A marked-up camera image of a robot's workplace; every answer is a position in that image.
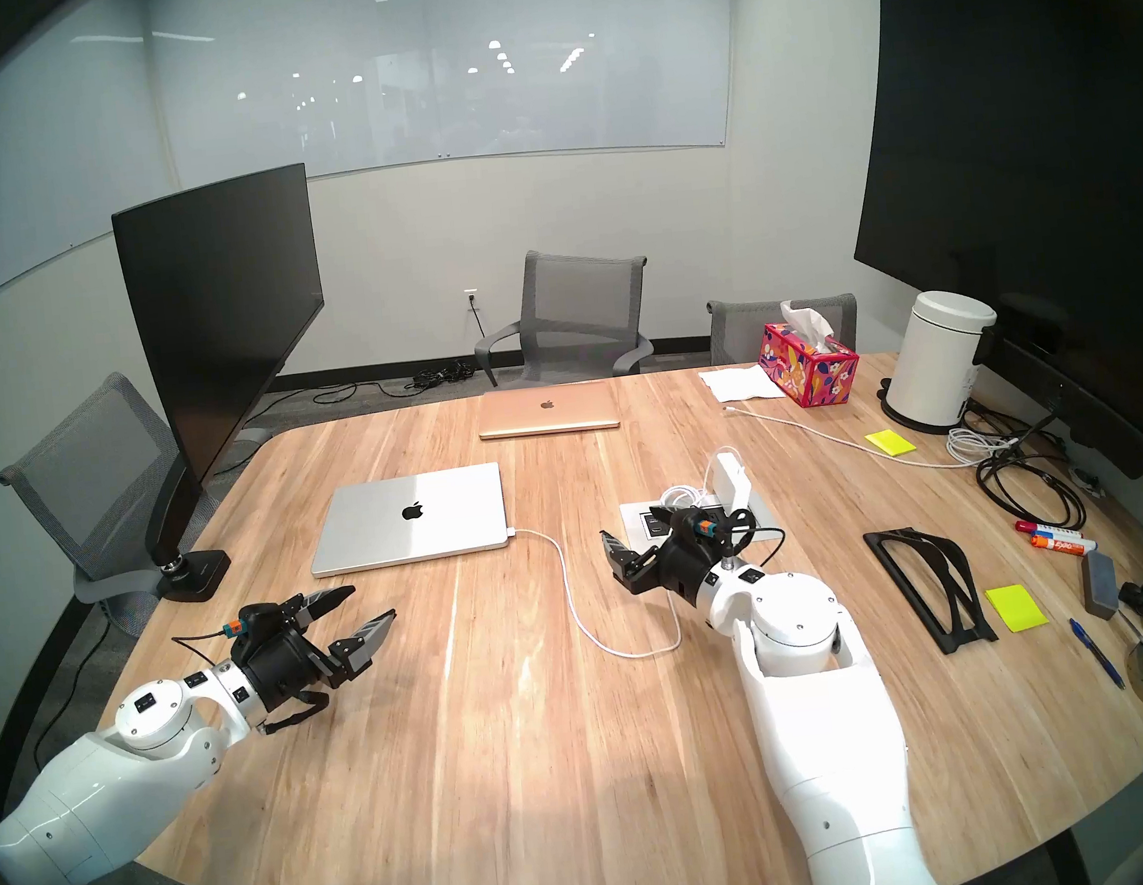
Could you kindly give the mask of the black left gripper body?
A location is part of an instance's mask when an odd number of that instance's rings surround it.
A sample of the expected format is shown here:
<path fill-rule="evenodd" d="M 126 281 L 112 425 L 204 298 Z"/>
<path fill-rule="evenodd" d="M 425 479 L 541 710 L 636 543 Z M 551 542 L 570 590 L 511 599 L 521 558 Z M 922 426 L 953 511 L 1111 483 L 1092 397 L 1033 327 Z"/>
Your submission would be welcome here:
<path fill-rule="evenodd" d="M 338 689 L 353 679 L 347 665 L 323 654 L 290 627 L 257 641 L 251 640 L 250 633 L 243 633 L 232 647 L 233 664 L 241 670 L 267 715 L 294 700 L 306 705 L 304 712 L 321 711 L 329 705 L 329 694 L 311 687 L 323 683 L 329 689 Z"/>

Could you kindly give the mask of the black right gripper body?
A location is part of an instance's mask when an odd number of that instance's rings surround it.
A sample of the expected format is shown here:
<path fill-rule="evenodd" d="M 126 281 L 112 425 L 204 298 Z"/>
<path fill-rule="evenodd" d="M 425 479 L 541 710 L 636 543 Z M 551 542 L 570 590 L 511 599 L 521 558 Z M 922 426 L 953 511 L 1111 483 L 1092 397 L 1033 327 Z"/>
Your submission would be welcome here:
<path fill-rule="evenodd" d="M 686 537 L 668 536 L 650 550 L 652 559 L 644 566 L 646 589 L 661 588 L 696 604 L 704 580 L 730 547 L 730 536 L 721 531 L 709 537 L 697 531 Z"/>

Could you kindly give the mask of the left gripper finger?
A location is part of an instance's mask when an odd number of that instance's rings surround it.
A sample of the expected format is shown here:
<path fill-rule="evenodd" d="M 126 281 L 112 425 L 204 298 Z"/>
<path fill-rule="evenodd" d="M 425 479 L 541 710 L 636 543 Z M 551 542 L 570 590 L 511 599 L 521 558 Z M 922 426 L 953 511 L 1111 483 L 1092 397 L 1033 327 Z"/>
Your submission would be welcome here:
<path fill-rule="evenodd" d="M 338 669 L 334 684 L 354 680 L 365 673 L 371 664 L 371 659 L 387 639 L 395 617 L 395 611 L 385 611 L 379 616 L 371 617 L 359 630 L 329 645 L 328 653 Z"/>
<path fill-rule="evenodd" d="M 338 608 L 355 593 L 355 587 L 329 587 L 315 593 L 296 593 L 289 601 L 290 623 L 294 630 L 306 630 L 309 625 Z"/>

